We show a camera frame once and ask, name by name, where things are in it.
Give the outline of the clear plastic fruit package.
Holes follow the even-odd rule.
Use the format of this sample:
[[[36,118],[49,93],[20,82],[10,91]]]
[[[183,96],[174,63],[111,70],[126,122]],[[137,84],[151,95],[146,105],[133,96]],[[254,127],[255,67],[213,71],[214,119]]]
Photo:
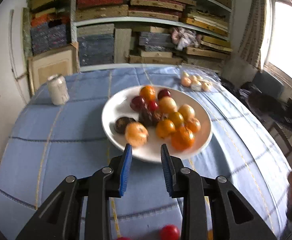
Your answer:
[[[221,88],[221,80],[211,69],[190,64],[179,65],[180,84],[183,90],[193,92],[217,92]]]

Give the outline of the pale orange persimmon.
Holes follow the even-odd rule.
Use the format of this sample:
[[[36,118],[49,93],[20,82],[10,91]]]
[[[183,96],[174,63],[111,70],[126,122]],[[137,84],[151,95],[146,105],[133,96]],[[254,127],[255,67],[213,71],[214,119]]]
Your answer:
[[[148,138],[148,130],[141,123],[132,122],[126,126],[125,139],[133,148],[145,145]]]

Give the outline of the dark chair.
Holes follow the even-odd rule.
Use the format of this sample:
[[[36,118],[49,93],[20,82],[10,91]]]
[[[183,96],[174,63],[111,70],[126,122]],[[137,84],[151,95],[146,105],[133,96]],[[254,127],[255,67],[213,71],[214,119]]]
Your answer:
[[[276,77],[266,71],[257,72],[252,81],[244,83],[237,91],[236,96],[247,108],[248,98],[251,93],[262,93],[279,99],[284,90],[284,85]]]

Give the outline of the white beverage can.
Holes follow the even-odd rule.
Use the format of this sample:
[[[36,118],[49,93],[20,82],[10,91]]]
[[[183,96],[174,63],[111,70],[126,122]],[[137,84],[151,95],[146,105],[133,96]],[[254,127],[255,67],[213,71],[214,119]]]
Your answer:
[[[51,101],[55,106],[64,105],[69,100],[66,79],[61,74],[55,74],[47,79]]]

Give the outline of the framed picture leaning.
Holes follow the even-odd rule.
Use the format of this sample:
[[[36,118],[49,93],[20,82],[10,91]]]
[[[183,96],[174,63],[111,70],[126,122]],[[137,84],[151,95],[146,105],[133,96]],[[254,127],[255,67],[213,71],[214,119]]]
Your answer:
[[[48,77],[61,74],[69,76],[79,72],[79,44],[77,42],[52,49],[28,58],[30,94],[46,83]]]

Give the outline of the mandarin at plate back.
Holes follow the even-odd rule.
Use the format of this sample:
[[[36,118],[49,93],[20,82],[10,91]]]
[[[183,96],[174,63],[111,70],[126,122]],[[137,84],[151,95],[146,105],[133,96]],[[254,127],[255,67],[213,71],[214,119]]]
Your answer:
[[[154,87],[147,85],[144,86],[140,92],[139,92],[139,96],[141,96],[146,103],[148,103],[149,101],[155,101],[156,100],[156,91],[154,89]]]

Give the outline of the mandarin at plate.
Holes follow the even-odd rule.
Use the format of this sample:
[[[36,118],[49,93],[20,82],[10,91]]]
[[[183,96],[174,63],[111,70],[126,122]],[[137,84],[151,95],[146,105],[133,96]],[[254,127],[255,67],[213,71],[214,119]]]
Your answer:
[[[154,87],[147,85],[144,86],[140,92],[139,92],[139,96],[141,96],[146,103],[148,103],[149,101],[155,101],[156,100],[156,91],[154,89]]]
[[[185,126],[180,127],[171,135],[171,145],[177,151],[185,151],[193,146],[194,133]]]

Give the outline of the pink plastic bag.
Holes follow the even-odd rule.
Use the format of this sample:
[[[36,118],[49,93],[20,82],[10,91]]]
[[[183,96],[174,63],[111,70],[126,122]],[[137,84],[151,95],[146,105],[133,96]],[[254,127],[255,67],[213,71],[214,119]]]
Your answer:
[[[170,34],[172,43],[178,51],[182,51],[184,48],[188,47],[199,48],[202,39],[201,34],[197,34],[196,31],[183,27],[171,28]]]

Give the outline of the dark red plum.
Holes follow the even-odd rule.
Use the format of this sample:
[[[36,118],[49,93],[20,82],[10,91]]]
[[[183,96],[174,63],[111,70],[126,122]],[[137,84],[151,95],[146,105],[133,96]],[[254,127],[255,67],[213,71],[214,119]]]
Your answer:
[[[147,108],[147,103],[142,96],[135,96],[130,102],[130,107],[133,111],[140,112]]]

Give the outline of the metal shelf with boxes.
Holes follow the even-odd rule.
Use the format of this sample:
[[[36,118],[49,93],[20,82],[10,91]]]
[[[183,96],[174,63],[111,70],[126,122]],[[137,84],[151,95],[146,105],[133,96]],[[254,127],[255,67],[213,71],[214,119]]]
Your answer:
[[[26,54],[79,44],[79,70],[182,63],[219,69],[230,57],[233,0],[27,0]],[[170,29],[202,35],[175,49]]]

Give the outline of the large dark water chestnut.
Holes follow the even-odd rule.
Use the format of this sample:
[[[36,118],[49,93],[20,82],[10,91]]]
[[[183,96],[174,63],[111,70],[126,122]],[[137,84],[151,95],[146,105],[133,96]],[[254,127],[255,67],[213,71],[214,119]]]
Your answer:
[[[118,118],[114,124],[114,130],[119,134],[125,134],[125,129],[128,124],[135,122],[134,118],[123,116]]]

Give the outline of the mandarin at plate front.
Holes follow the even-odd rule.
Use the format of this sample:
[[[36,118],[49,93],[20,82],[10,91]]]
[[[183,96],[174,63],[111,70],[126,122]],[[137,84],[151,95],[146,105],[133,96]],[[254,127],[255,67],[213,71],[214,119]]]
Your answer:
[[[185,126],[180,127],[171,135],[171,145],[177,151],[185,151],[193,146],[194,133]]]

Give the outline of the blue checked tablecloth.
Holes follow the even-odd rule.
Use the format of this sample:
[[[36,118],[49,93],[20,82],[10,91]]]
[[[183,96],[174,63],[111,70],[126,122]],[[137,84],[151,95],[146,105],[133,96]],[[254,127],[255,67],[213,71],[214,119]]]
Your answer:
[[[104,104],[132,86],[181,89],[175,67],[97,70],[66,77],[70,100],[52,104],[42,86],[20,113],[0,163],[0,230],[15,239],[36,209],[66,176],[88,177],[120,154],[102,129]],[[230,92],[185,92],[206,109],[212,139],[184,161],[200,175],[225,176],[279,237],[286,229],[290,166],[255,116]],[[181,226],[182,200],[170,198],[159,164],[133,160],[127,190],[111,203],[112,237],[157,239]]]

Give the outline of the white oval plate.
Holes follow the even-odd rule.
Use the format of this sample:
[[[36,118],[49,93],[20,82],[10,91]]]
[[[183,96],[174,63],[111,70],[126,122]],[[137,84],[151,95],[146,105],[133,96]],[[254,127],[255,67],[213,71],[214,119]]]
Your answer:
[[[105,103],[102,110],[101,122],[103,130],[113,146],[121,151],[124,150],[127,141],[122,134],[119,134],[114,130],[114,124],[118,118],[123,116],[134,118],[135,120],[138,119],[138,113],[131,109],[130,101],[139,94],[141,88],[142,86],[134,86],[121,90],[120,92],[114,94]],[[170,140],[162,140],[158,138],[155,133],[155,128],[148,128],[148,142],[145,145],[132,150],[133,157],[139,160],[160,163],[160,149],[161,145],[164,143],[166,143],[171,155],[182,160],[186,160],[202,152],[211,142],[213,135],[212,121],[205,107],[183,91],[173,88],[169,88],[168,90],[171,92],[171,96],[175,100],[178,107],[183,104],[188,104],[193,107],[195,117],[201,123],[201,130],[195,135],[194,145],[182,152],[175,150],[173,146],[171,146]]]

